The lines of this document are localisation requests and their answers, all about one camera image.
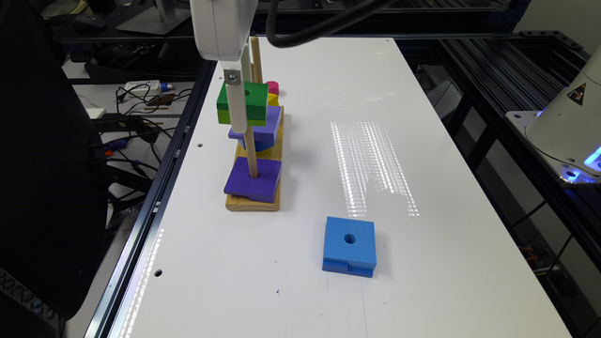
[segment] green block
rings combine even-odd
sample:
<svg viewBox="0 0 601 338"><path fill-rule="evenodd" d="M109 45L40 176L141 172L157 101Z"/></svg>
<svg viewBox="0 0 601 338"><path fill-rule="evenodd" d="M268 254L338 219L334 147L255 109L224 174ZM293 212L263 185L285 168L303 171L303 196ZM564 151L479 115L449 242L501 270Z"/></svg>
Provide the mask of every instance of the green block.
<svg viewBox="0 0 601 338"><path fill-rule="evenodd" d="M223 110L217 110L217 119L220 124L232 124L232 121L229 118L229 112ZM267 119L264 120L248 120L249 126L253 127L265 127L267 125Z"/></svg>
<svg viewBox="0 0 601 338"><path fill-rule="evenodd" d="M249 120L267 119L269 91L270 86L268 84L244 83L244 92L246 93L246 118ZM229 111L225 82L223 82L222 91L217 98L217 110Z"/></svg>

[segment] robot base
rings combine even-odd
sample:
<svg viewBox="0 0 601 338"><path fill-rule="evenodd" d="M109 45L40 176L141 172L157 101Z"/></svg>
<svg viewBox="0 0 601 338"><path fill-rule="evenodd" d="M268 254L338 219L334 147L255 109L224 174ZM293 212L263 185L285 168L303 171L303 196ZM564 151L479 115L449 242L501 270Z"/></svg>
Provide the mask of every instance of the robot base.
<svg viewBox="0 0 601 338"><path fill-rule="evenodd" d="M530 111L530 112L508 112L505 113L505 117L511 122L511 126L513 126L519 134L529 143L530 141L526 137L526 128L533 122L536 118L536 115L539 112ZM550 158L548 155L538 151L543 159L547 162L548 166L555 171L557 174L559 181L563 184L567 185L596 185L601 183L601 177L596 177L587 173L586 171L577 168L574 165L570 165L568 163L564 163L562 161L557 161L553 158Z"/></svg>

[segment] white table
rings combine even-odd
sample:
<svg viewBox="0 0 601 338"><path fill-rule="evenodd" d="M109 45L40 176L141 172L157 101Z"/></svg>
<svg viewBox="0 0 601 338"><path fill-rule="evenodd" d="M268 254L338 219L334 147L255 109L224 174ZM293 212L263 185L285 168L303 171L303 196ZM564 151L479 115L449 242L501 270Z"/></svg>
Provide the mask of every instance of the white table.
<svg viewBox="0 0 601 338"><path fill-rule="evenodd" d="M218 68L113 337L570 336L392 39L261 42L282 209L225 209ZM372 279L321 270L327 216L376 223Z"/></svg>

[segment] white robot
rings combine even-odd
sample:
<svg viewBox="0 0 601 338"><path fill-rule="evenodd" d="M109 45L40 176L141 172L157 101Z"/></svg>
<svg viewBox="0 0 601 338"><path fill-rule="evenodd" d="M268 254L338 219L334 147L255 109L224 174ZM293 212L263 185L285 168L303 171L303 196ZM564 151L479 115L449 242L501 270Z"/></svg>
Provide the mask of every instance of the white robot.
<svg viewBox="0 0 601 338"><path fill-rule="evenodd" d="M568 184L601 182L601 52L542 112L507 118Z"/></svg>

